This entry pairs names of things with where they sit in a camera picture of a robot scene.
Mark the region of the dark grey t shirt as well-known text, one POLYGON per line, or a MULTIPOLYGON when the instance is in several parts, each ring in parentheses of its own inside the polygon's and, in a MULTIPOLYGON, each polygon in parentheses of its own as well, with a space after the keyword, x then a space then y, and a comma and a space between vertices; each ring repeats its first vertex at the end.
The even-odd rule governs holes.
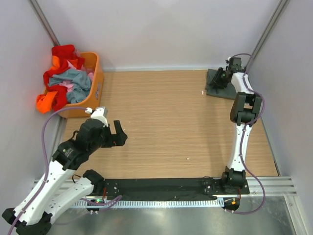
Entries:
POLYGON ((206 85, 205 85, 206 95, 234 100, 236 97, 236 91, 235 91, 234 86, 231 83, 229 83, 227 87, 224 89, 214 88, 210 86, 210 83, 212 82, 216 73, 217 73, 217 70, 214 70, 214 69, 208 69, 207 71, 206 85))

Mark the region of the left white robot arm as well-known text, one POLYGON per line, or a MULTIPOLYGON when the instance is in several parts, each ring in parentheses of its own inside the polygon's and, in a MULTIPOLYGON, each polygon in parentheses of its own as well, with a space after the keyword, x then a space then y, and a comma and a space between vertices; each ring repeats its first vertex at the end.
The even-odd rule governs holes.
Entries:
POLYGON ((73 136, 61 143, 46 166, 42 178, 29 195, 15 208, 7 208, 3 219, 11 225, 9 233, 45 235, 57 218, 72 204, 88 195, 98 196, 105 189, 104 178, 94 170, 87 170, 72 187, 55 193, 81 164, 99 148, 123 146, 127 135, 120 121, 114 121, 115 133, 96 119, 85 121, 73 136))

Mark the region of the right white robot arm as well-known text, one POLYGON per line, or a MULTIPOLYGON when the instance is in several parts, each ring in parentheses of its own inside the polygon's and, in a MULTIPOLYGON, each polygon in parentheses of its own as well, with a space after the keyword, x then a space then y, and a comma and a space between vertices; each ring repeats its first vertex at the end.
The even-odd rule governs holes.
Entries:
POLYGON ((214 91, 226 89, 231 84, 236 92, 230 111, 230 120, 234 124, 234 140, 231 156, 220 182, 224 193, 238 193, 246 185, 246 151, 248 139, 253 125, 263 111, 263 98, 253 90, 249 80, 247 67, 242 67, 239 53, 226 59, 226 67, 218 68, 209 87, 214 91))

